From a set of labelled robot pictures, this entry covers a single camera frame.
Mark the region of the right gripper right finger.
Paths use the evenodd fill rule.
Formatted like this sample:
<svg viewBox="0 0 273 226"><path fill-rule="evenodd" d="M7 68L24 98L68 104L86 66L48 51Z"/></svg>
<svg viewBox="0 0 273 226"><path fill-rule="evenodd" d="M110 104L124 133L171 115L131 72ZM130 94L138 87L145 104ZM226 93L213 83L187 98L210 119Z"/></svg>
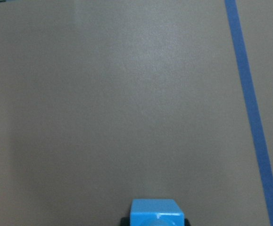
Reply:
<svg viewBox="0 0 273 226"><path fill-rule="evenodd" d="M187 218L184 219L184 225L185 226L190 226L190 222Z"/></svg>

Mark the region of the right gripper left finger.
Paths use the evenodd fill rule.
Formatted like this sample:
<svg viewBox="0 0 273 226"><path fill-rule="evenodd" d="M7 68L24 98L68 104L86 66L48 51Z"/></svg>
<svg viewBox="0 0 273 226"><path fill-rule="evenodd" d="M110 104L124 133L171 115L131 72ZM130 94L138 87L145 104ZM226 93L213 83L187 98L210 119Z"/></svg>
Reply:
<svg viewBox="0 0 273 226"><path fill-rule="evenodd" d="M120 226L130 226L130 218L129 217L121 218Z"/></svg>

